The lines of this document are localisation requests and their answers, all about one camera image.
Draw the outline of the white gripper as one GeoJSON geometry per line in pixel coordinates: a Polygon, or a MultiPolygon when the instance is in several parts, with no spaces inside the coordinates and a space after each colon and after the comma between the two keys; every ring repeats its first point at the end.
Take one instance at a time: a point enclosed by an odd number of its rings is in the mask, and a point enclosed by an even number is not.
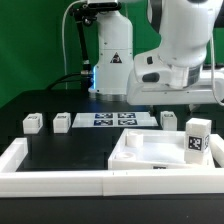
{"type": "Polygon", "coordinates": [[[175,66],[157,49],[138,54],[127,83],[131,105],[212,104],[224,100],[224,67],[175,66]]]}

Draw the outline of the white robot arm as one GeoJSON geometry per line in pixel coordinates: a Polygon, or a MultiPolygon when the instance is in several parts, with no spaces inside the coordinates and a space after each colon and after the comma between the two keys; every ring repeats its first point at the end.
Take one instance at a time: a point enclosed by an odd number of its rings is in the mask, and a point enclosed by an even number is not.
{"type": "Polygon", "coordinates": [[[94,97],[132,105],[224,103],[224,68],[206,68],[224,0],[146,0],[142,27],[119,13],[122,0],[87,0],[98,20],[94,97]]]}

